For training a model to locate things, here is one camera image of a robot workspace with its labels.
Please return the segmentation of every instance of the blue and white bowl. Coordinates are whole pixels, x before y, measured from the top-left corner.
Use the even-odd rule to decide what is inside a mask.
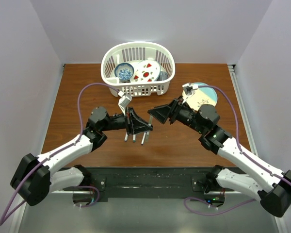
[[[134,72],[134,67],[129,63],[118,64],[114,70],[115,76],[122,82],[128,81],[134,75]]]

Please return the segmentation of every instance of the white wall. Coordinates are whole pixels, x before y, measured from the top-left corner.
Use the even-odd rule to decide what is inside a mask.
[[[291,0],[273,0],[236,74],[259,156],[291,169]]]
[[[31,0],[64,63],[100,63],[113,46],[152,41],[178,63],[237,62],[271,0]]]
[[[29,0],[0,0],[0,216],[20,159],[41,150],[61,70]]]

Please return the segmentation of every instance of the brown tabletop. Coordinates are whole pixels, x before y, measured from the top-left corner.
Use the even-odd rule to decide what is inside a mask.
[[[50,151],[74,138],[80,132],[77,112],[77,98],[80,90],[89,83],[102,82],[100,64],[71,64],[65,66],[53,113],[42,152]],[[176,75],[166,94],[148,97],[134,97],[130,106],[136,113],[149,120],[148,109],[170,103],[182,93],[182,85],[188,82],[202,82],[221,88],[235,106],[240,123],[240,142],[249,149],[233,84],[226,64],[176,64]],[[118,98],[108,88],[93,86],[85,91],[81,99],[83,122],[97,106],[104,106],[110,115],[121,113]],[[235,136],[235,120],[229,104],[218,93],[216,105],[222,128]],[[149,141],[141,146],[142,134],[137,141],[124,142],[125,130],[105,132],[108,139],[94,152],[84,155],[67,166],[233,166],[233,164],[210,151],[205,150],[198,141],[199,134],[179,122],[161,125],[155,119],[154,131]]]

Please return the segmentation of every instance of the white plastic basket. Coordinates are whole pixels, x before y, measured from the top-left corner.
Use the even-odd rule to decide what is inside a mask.
[[[119,83],[114,78],[114,69],[119,63],[139,62],[142,60],[156,60],[165,69],[168,79],[151,83]],[[170,81],[175,75],[175,61],[171,53],[163,46],[152,42],[129,42],[114,46],[103,57],[101,62],[101,76],[109,84],[132,96],[149,96],[152,93],[162,95],[166,93]],[[117,93],[110,89],[114,96]]]

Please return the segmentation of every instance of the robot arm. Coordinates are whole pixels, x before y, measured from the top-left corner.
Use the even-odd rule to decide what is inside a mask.
[[[148,110],[148,113],[162,124],[167,119],[170,124],[177,120],[197,131],[201,134],[199,141],[205,149],[228,159],[246,173],[237,174],[222,166],[215,166],[212,172],[206,175],[209,189],[223,187],[239,191],[260,201],[263,208],[272,215],[282,217],[291,205],[291,187],[274,174],[291,182],[291,171],[283,172],[241,146],[243,152],[251,159],[246,157],[240,152],[236,139],[217,124],[220,116],[215,107],[204,104],[198,111],[193,110],[186,103],[194,93],[193,87],[188,83],[183,88],[187,94],[186,98],[180,96],[170,104]],[[270,170],[271,174],[257,163]]]
[[[36,157],[32,154],[25,155],[11,180],[11,186],[16,189],[32,168],[46,159],[18,192],[30,206],[40,203],[49,192],[80,184],[90,185],[91,174],[82,166],[59,170],[78,157],[99,148],[107,139],[104,131],[126,129],[128,135],[152,131],[152,125],[140,118],[132,107],[127,107],[130,101],[131,96],[123,94],[119,101],[122,113],[113,116],[109,116],[104,107],[93,109],[81,135],[50,152]]]

